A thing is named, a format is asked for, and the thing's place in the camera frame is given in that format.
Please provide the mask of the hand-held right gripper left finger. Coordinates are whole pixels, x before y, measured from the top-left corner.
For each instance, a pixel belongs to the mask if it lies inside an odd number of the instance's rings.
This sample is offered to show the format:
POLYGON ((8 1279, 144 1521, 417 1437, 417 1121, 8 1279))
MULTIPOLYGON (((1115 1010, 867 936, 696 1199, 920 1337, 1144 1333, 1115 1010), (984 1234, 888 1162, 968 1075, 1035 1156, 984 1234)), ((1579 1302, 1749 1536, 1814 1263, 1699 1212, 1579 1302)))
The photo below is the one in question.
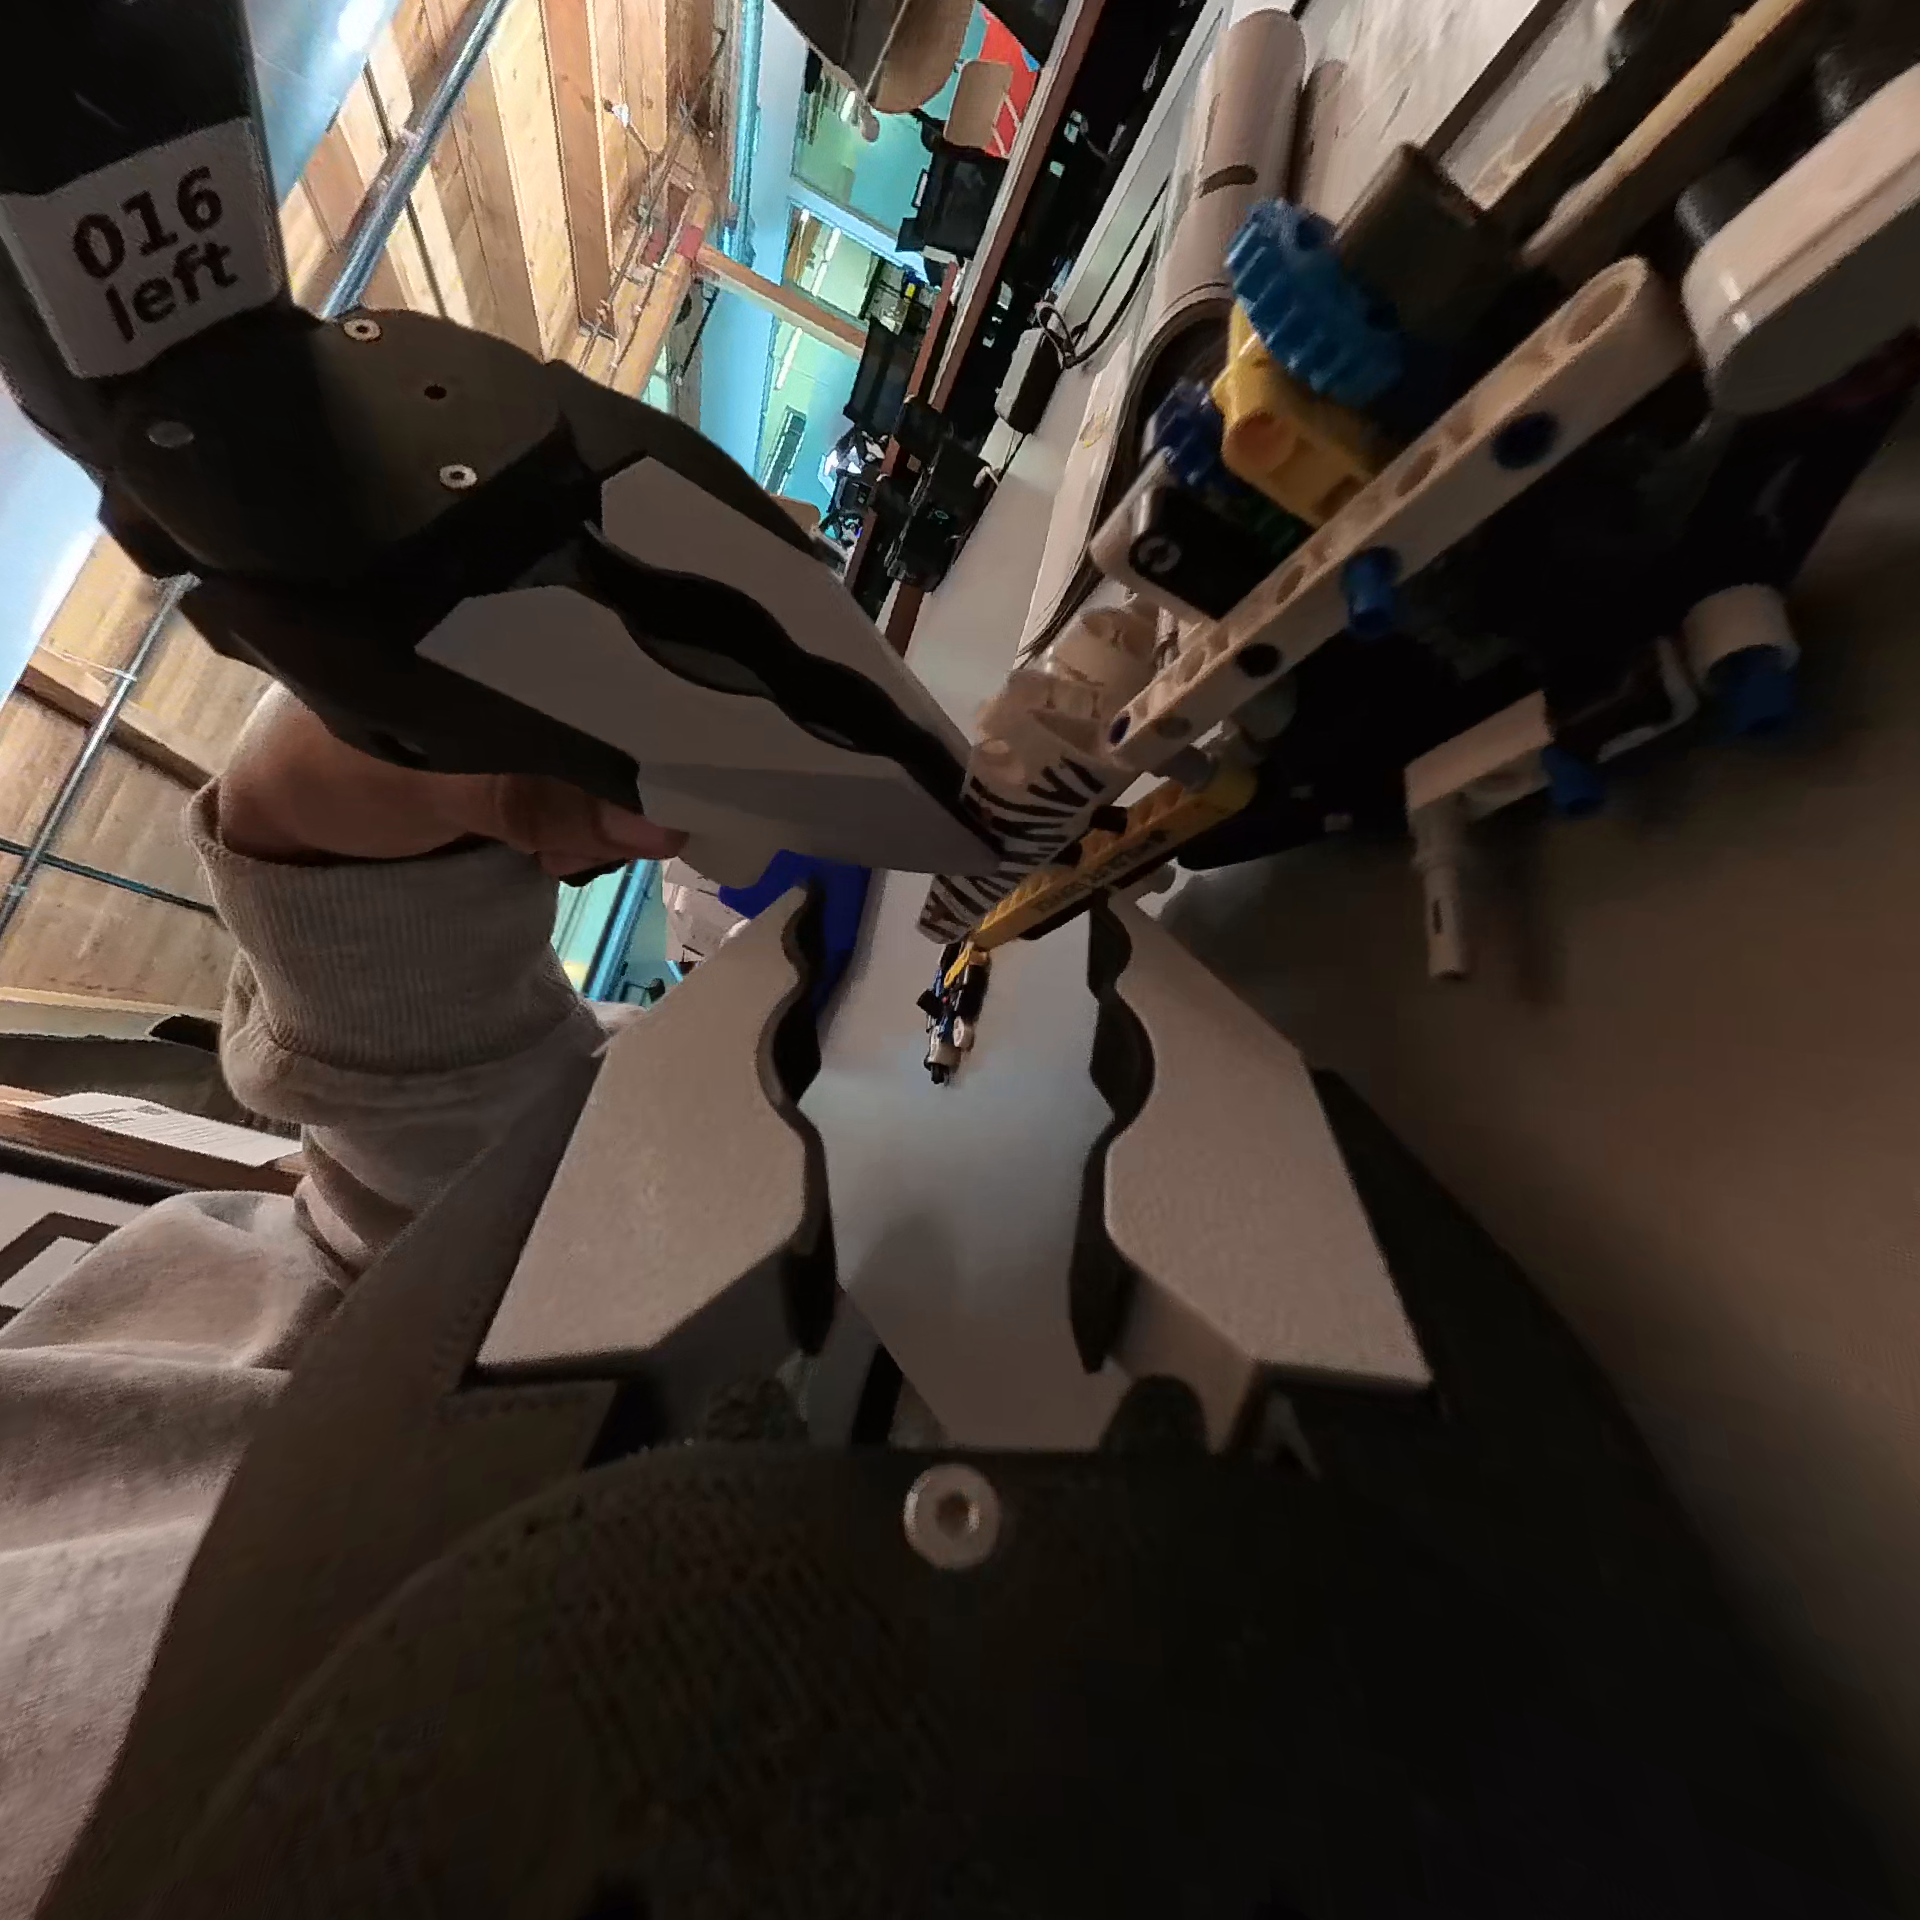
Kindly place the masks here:
POLYGON ((774 897, 620 1027, 477 1344, 484 1380, 748 1380, 836 1313, 820 889, 774 897))

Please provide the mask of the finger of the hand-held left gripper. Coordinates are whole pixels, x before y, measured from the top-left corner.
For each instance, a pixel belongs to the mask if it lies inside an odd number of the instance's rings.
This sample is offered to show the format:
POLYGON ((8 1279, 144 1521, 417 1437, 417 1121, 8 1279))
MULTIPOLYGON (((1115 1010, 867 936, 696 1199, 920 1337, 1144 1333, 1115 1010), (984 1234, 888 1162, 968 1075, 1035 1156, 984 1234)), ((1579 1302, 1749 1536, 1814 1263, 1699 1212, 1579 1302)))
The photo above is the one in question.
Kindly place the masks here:
POLYGON ((719 886, 757 881, 774 847, 928 881, 997 867, 997 845, 893 757, 677 674, 576 588, 466 601, 417 657, 630 757, 640 810, 684 830, 691 867, 719 886))
POLYGON ((768 696, 826 744, 960 779, 960 725, 785 511, 763 523, 633 459, 600 487, 600 544, 640 572, 640 620, 677 666, 727 666, 727 690, 768 696))

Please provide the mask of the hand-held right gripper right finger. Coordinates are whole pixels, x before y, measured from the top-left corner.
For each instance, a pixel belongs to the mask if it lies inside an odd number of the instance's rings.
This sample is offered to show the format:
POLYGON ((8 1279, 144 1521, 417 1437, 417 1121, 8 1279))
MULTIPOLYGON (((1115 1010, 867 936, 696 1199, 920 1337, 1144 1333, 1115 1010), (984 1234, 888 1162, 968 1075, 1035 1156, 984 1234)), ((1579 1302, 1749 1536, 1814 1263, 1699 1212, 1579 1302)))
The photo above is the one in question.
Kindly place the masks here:
POLYGON ((1424 1348, 1301 1052, 1140 907, 1094 907, 1094 1094, 1073 1234, 1090 1372, 1424 1391, 1424 1348))

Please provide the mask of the lego plane model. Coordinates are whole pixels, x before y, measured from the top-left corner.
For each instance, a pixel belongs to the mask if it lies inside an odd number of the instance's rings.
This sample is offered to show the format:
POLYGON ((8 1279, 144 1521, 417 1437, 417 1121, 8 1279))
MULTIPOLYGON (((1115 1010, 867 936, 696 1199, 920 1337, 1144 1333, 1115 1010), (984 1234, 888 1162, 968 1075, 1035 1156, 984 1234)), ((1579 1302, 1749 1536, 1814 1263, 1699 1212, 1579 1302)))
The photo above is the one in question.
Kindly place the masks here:
POLYGON ((1796 711, 1785 595, 1913 411, 1913 5, 1625 5, 1606 81, 1465 193, 1280 174, 1097 378, 1078 595, 976 718, 991 881, 928 881, 927 1010, 1165 867, 1409 828, 1465 978, 1465 830, 1667 732, 1796 711))

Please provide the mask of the person's left forearm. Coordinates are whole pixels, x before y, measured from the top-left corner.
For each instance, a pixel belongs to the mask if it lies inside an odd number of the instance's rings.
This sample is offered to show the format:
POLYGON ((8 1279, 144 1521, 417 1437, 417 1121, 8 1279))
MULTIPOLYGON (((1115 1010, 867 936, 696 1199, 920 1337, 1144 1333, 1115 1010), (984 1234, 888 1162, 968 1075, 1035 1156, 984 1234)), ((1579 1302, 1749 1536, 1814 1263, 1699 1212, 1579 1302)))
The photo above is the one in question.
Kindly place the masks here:
POLYGON ((216 785, 186 818, 236 951, 228 1086, 302 1130, 295 1226, 347 1279, 620 1021, 565 978, 559 881, 527 856, 281 867, 221 845, 216 785))

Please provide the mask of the small cluster of lego pieces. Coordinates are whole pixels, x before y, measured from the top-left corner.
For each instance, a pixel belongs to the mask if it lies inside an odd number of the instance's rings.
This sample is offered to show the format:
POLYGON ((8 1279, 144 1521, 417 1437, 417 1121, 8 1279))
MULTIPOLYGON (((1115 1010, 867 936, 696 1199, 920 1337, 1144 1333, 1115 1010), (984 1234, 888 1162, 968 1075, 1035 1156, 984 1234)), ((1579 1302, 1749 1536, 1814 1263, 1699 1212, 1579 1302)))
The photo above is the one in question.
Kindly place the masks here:
POLYGON ((928 988, 920 997, 927 1010, 927 1075, 943 1086, 968 1065, 984 1021, 997 963, 968 936, 934 954, 928 988))

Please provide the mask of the person's left hand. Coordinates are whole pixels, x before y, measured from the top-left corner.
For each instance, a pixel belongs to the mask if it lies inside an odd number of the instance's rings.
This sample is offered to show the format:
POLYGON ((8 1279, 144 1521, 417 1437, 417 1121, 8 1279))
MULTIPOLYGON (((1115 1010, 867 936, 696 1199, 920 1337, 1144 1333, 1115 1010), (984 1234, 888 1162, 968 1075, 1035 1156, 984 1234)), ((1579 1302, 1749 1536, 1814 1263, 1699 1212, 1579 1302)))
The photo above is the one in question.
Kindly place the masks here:
POLYGON ((344 744, 284 689, 260 690, 221 779, 216 830, 281 867, 417 864, 466 845, 527 856, 547 881, 669 864, 684 830, 547 774, 422 774, 344 744))

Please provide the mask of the blue plastic bin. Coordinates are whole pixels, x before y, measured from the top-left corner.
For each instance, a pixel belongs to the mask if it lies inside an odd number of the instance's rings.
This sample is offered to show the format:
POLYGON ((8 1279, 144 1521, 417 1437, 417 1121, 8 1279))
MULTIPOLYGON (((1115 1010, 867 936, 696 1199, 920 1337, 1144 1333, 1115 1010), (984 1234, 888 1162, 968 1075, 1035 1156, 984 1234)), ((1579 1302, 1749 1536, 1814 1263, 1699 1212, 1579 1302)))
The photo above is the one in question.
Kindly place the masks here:
POLYGON ((748 886, 719 886, 713 902, 736 917, 757 917, 785 889, 820 897, 820 963, 813 963, 813 988, 810 988, 810 1010, 820 1021, 847 978, 872 873, 847 867, 847 864, 781 847, 781 856, 768 856, 768 867, 748 886))

